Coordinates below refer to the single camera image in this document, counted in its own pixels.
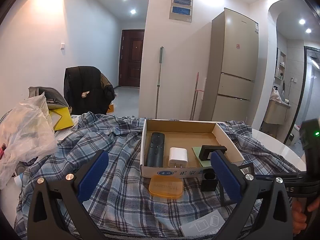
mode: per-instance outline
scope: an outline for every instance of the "cardboard box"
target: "cardboard box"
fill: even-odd
[[[145,166],[153,132],[164,133],[162,168]],[[158,174],[164,176],[172,175],[178,178],[202,177],[203,170],[208,167],[201,166],[192,149],[202,145],[225,146],[228,149],[225,153],[228,160],[237,166],[242,165],[244,162],[242,154],[216,122],[145,120],[140,153],[141,176],[151,178]],[[169,168],[169,149],[171,147],[187,149],[188,166],[186,168]]]
[[[113,104],[113,103],[111,103],[110,105],[109,105],[109,109],[108,109],[108,111],[107,111],[107,114],[109,114],[109,113],[113,113],[114,111],[115,111],[115,107],[114,107],[115,105]]]

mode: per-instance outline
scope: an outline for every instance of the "brown door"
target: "brown door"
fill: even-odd
[[[144,30],[123,30],[119,63],[119,86],[140,87]]]

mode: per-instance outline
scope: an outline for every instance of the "green card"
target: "green card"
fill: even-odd
[[[193,147],[193,152],[195,153],[195,155],[197,156],[199,162],[201,163],[202,167],[211,167],[211,162],[210,161],[201,161],[199,158],[199,154],[201,151],[201,147]]]

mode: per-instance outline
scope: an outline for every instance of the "gold refrigerator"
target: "gold refrigerator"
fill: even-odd
[[[210,59],[199,120],[246,121],[257,72],[259,26],[225,8],[212,20]]]

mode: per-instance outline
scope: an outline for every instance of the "refrigerator drawer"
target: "refrigerator drawer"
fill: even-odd
[[[221,74],[218,94],[251,100],[253,86],[251,81]]]
[[[245,121],[250,101],[217,96],[212,121]]]

